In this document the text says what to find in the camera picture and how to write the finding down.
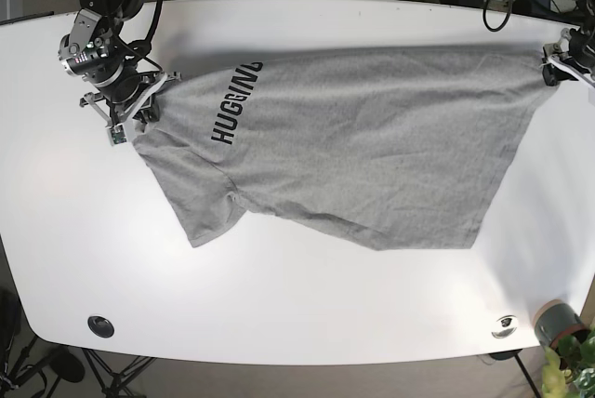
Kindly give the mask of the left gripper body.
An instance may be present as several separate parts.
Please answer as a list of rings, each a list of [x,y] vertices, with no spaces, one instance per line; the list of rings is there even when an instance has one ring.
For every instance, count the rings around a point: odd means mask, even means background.
[[[578,29],[563,29],[562,38],[568,41],[568,50],[562,61],[576,68],[594,68],[594,31],[584,33]]]

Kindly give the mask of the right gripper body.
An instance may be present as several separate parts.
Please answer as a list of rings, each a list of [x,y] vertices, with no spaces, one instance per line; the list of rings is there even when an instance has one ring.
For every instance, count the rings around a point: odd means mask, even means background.
[[[86,98],[105,101],[111,111],[116,106],[128,108],[154,82],[154,72],[139,73],[139,57],[112,40],[105,40],[100,46],[99,40],[89,42],[76,56],[70,53],[70,48],[68,40],[60,42],[60,63],[66,73],[81,76],[98,90],[79,100],[81,108],[88,105]]]

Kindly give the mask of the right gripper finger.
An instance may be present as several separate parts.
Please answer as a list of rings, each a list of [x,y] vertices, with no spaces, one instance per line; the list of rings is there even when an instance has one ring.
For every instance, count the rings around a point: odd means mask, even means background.
[[[139,81],[139,93],[133,96],[130,104],[130,118],[143,125],[156,123],[161,116],[157,96],[182,79],[181,73],[149,72]]]
[[[140,99],[113,103],[100,93],[89,92],[79,100],[79,106],[92,108],[102,118],[112,146],[132,143],[137,136],[134,116],[140,108]]]

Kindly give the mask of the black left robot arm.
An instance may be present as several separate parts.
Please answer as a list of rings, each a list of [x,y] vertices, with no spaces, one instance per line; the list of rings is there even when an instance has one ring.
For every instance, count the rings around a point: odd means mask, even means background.
[[[501,31],[515,9],[522,15],[528,9],[535,16],[556,20],[568,26],[559,37],[543,45],[542,74],[548,86],[571,80],[594,88],[594,0],[507,0],[504,19],[492,26],[487,11],[492,0],[483,2],[483,25],[491,33]]]

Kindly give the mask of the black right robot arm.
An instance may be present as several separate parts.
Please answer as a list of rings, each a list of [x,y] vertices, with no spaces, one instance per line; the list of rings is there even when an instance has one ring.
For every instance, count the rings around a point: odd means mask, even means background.
[[[181,78],[150,58],[164,0],[156,0],[146,35],[131,42],[121,37],[121,31],[140,13],[145,0],[79,2],[73,27],[60,41],[59,62],[67,74],[97,89],[86,93],[79,105],[91,107],[106,122],[110,144],[130,143],[139,130],[159,121],[157,93]]]

